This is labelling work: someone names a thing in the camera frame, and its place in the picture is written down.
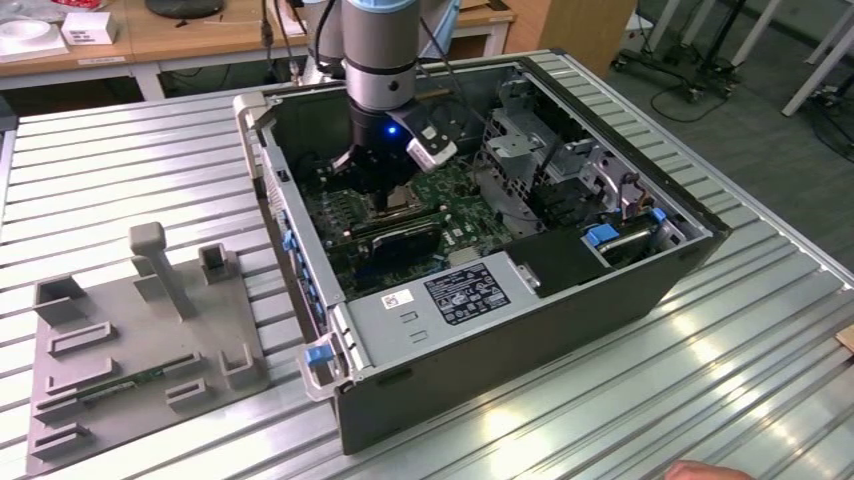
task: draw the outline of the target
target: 3d printed holder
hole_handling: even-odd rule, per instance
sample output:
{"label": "3d printed holder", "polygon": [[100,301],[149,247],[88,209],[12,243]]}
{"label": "3d printed holder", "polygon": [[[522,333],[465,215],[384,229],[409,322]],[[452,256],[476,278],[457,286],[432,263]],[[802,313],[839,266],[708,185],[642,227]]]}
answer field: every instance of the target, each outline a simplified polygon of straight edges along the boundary
{"label": "3d printed holder", "polygon": [[129,230],[137,278],[36,284],[26,471],[45,473],[259,392],[268,379],[240,277],[221,244],[171,265],[159,223]]}

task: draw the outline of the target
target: white box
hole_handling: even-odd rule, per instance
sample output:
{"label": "white box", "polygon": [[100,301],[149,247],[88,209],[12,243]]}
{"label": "white box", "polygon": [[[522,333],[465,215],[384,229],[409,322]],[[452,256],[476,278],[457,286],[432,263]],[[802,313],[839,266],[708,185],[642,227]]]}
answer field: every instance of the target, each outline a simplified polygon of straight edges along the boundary
{"label": "white box", "polygon": [[68,48],[65,48],[65,42],[56,25],[50,25],[50,31],[37,40],[28,42],[0,41],[0,63],[20,62],[65,53],[68,53]]}
{"label": "white box", "polygon": [[62,23],[62,36],[70,45],[109,45],[117,30],[109,12],[72,12]]}
{"label": "white box", "polygon": [[623,32],[623,39],[619,43],[620,50],[632,50],[640,53],[643,49],[643,36],[648,38],[652,35],[652,24],[636,13],[631,14],[628,23],[626,24],[626,31]]}

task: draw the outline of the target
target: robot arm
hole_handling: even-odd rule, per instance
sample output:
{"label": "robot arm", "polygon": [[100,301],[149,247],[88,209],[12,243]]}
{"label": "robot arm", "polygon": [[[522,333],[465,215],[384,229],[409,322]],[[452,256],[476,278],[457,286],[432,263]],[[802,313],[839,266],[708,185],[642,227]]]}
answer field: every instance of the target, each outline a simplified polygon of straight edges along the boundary
{"label": "robot arm", "polygon": [[351,188],[373,194],[381,209],[419,167],[431,171],[456,154],[415,100],[415,71],[432,47],[421,18],[447,48],[459,0],[305,0],[305,7],[319,68],[344,65],[352,145],[333,169]]}

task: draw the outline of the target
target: black cable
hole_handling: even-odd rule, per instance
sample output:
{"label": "black cable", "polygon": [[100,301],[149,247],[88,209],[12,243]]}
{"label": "black cable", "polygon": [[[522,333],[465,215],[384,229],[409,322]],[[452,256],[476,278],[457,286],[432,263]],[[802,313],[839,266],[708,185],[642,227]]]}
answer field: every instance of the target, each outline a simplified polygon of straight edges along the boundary
{"label": "black cable", "polygon": [[640,29],[640,36],[643,37],[643,46],[640,47],[640,55],[652,56],[654,52],[650,48],[650,37],[646,35],[646,28],[643,28],[643,17],[640,16],[640,0],[638,0],[638,6],[635,7],[635,15],[638,16],[638,28]]}
{"label": "black cable", "polygon": [[296,7],[291,7],[291,11],[293,12],[293,17],[296,18],[296,23],[299,23],[299,29],[303,31],[303,35],[308,36],[308,30],[305,30],[305,25],[303,25],[303,18],[299,16]]}
{"label": "black cable", "polygon": [[[448,57],[444,54],[444,50],[441,49],[441,45],[439,45],[439,40],[436,40],[436,36],[433,35],[432,31],[429,30],[429,26],[427,25],[427,21],[424,20],[424,17],[419,18],[420,24],[421,24],[421,28],[424,29],[424,33],[427,33],[427,37],[429,37],[429,43],[432,43],[432,46],[436,48],[436,51],[439,52],[439,57],[441,58],[441,63],[444,63],[444,68],[448,72],[448,76],[451,77],[451,81],[453,82],[453,87],[456,89],[456,95],[459,95],[460,100],[463,101],[463,104],[465,105],[465,108],[468,108],[468,110],[471,111],[471,113],[473,114],[475,118],[477,119],[477,121],[483,124],[483,126],[489,130],[489,132],[493,135],[497,135],[499,132],[495,130],[495,127],[492,127],[492,125],[489,125],[489,123],[485,121],[485,118],[483,118],[483,115],[480,115],[480,112],[477,112],[477,110],[475,110],[475,108],[471,106],[471,103],[468,102],[468,99],[465,98],[465,92],[463,90],[463,86],[459,83],[459,80],[456,78],[456,73],[453,72],[453,67],[451,67],[451,62],[448,61]],[[427,69],[424,68],[424,66],[417,63],[419,69],[421,71],[421,73],[424,74],[424,76],[427,78],[432,78],[429,75],[429,72],[427,71]]]}
{"label": "black cable", "polygon": [[192,83],[189,83],[188,81],[183,80],[180,77],[173,76],[173,74],[169,75],[169,77],[172,78],[172,80],[175,80],[177,83],[183,84],[184,86],[192,88],[193,90],[196,90],[200,93],[212,93],[219,91],[223,86],[225,85],[225,80],[228,79],[228,74],[231,73],[231,65],[225,66],[225,73],[223,73],[223,78],[219,81],[219,84],[216,85],[216,87],[213,87],[209,90],[205,90],[203,88],[199,87],[199,85],[193,85]]}
{"label": "black cable", "polygon": [[718,110],[724,104],[726,102],[730,101],[730,98],[724,98],[723,101],[720,103],[718,103],[714,107],[711,107],[708,110],[706,110],[699,116],[694,117],[694,118],[676,118],[671,115],[667,115],[664,112],[660,111],[660,109],[658,108],[658,106],[655,105],[655,100],[658,100],[658,98],[666,94],[672,92],[674,90],[678,90],[679,88],[682,88],[682,84],[679,85],[674,85],[672,87],[667,87],[664,90],[662,90],[660,92],[658,92],[655,95],[652,95],[652,97],[650,98],[650,107],[652,108],[652,110],[655,110],[655,113],[658,113],[662,117],[664,117],[667,120],[671,120],[674,122],[678,123],[696,123],[699,122],[703,118],[706,118],[708,116],[708,114],[711,114],[711,112],[714,112],[715,110]]}
{"label": "black cable", "polygon": [[264,53],[267,58],[267,70],[275,78],[276,82],[281,82],[279,77],[279,71],[276,64],[272,60],[272,26],[269,25],[269,16],[267,14],[267,0],[261,0],[261,45],[264,46]]}
{"label": "black cable", "polygon": [[315,30],[315,65],[320,72],[323,71],[323,65],[320,64],[320,36],[323,34],[323,27],[325,26],[325,21],[329,18],[329,14],[332,13],[332,7],[335,6],[336,0],[329,0],[329,3],[325,4],[325,8],[323,9],[323,14],[320,15],[320,21],[317,22],[317,29]]}
{"label": "black cable", "polygon": [[293,50],[291,49],[291,41],[288,40],[288,33],[284,31],[284,22],[281,21],[281,7],[279,6],[279,0],[272,0],[273,8],[276,10],[276,20],[279,21],[279,31],[281,32],[281,38],[284,39],[284,47],[288,50],[288,70],[293,75]]}
{"label": "black cable", "polygon": [[[844,132],[844,130],[842,129],[840,125],[832,120],[832,118],[830,117],[830,115],[827,115],[827,112],[824,112],[823,107],[820,104],[818,103],[811,103],[810,106],[812,107],[812,110],[815,110],[822,117],[830,121],[830,123],[834,125],[834,128],[842,133],[842,135],[846,137],[846,140],[850,142],[850,136],[848,134]],[[811,117],[810,119],[810,126],[812,128],[812,135],[815,136],[815,139],[822,143],[822,145],[824,145],[824,147],[832,152],[835,153],[839,158],[842,158],[844,161],[854,163],[854,158],[851,158],[850,154],[846,154],[843,151],[839,150],[839,148],[836,148],[836,146],[830,142],[830,140],[827,140],[818,129],[818,122],[815,121],[815,116]]]}
{"label": "black cable", "polygon": [[839,131],[839,133],[842,134],[844,139],[848,141],[848,143],[854,143],[854,137],[848,135],[848,132],[844,131],[844,128],[842,128],[842,125],[836,123],[836,121],[832,119],[832,116],[827,113],[827,111],[822,108],[822,106],[818,103],[812,103],[812,105],[815,107],[815,111],[820,114],[822,117],[824,117],[830,125],[832,125],[832,127]]}

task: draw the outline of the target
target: aluminum extrusion table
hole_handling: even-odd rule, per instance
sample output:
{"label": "aluminum extrusion table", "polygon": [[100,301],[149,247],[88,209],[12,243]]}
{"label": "aluminum extrusion table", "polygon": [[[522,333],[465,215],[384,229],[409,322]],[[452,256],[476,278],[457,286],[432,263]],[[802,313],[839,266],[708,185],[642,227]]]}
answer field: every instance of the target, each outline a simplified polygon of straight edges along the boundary
{"label": "aluminum extrusion table", "polygon": [[676,458],[758,478],[851,478],[854,364],[832,338],[852,320],[851,274],[578,63],[530,55],[735,229],[650,315],[343,456],[331,407],[305,397],[292,361],[301,339],[235,92],[22,119],[0,162],[0,478],[25,475],[32,282],[129,275],[119,250],[140,218],[167,227],[173,261],[207,242],[239,252],[275,385],[49,478],[636,479]]}

